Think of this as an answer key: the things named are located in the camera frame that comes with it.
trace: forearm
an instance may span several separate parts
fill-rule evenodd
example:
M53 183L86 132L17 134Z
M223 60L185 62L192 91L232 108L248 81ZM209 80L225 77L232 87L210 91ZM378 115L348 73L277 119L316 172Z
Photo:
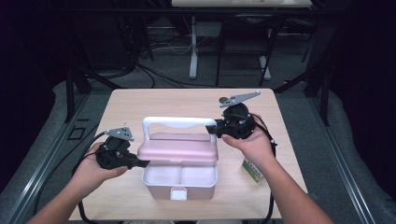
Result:
M332 223L275 159L260 164L286 223Z
M28 223L65 223L82 199L78 190L69 184Z

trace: white handle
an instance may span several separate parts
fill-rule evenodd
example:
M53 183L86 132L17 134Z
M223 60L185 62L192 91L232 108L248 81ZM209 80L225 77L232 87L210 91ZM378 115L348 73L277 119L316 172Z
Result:
M143 119L143 133L145 140L149 140L149 125L160 123L172 128L190 128L196 125L217 125L213 119L178 118L178 117L146 117ZM216 135L211 134L210 141L216 142Z

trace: pink storage box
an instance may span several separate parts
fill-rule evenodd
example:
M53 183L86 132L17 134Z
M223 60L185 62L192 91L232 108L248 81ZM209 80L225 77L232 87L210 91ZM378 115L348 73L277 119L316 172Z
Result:
M217 137L208 133L150 134L152 123L190 128L216 125L216 122L213 119L147 117L143 119L145 141L137 150L139 160L150 161L142 179L154 198L211 199L218 182Z

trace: open box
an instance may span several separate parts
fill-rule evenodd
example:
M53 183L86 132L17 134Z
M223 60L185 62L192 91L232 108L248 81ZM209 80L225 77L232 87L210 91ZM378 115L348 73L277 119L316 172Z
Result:
M147 117L145 141L137 157L150 161L142 179L154 198L171 200L211 199L218 181L217 137L208 133L152 133L149 125L174 128L216 125L213 119Z

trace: table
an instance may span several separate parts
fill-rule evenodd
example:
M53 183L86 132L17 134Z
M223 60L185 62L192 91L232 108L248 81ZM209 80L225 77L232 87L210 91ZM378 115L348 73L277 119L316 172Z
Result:
M172 0L173 7L311 7L310 0ZM197 78L198 49L196 48L196 20L191 18L191 63L190 79ZM263 67L265 58L259 57L260 65ZM271 79L269 69L265 71L265 80Z
M136 153L143 142L142 119L148 116L196 117L221 119L221 96L254 92L253 89L153 89L115 90L98 127L98 133L128 126L134 135L129 150ZM306 191L288 132L274 93L268 89L244 104L249 111L262 115L278 146L279 162ZM154 126L152 133L164 131ZM189 133L205 133L203 127L188 129ZM268 212L270 190L265 180L256 183L242 167L243 155L221 139L219 148L219 180L212 200L170 201L154 199L142 181L142 168L107 180L83 200L89 219L96 220L199 220L264 218ZM280 218L277 206L273 218ZM76 209L71 220L80 219Z

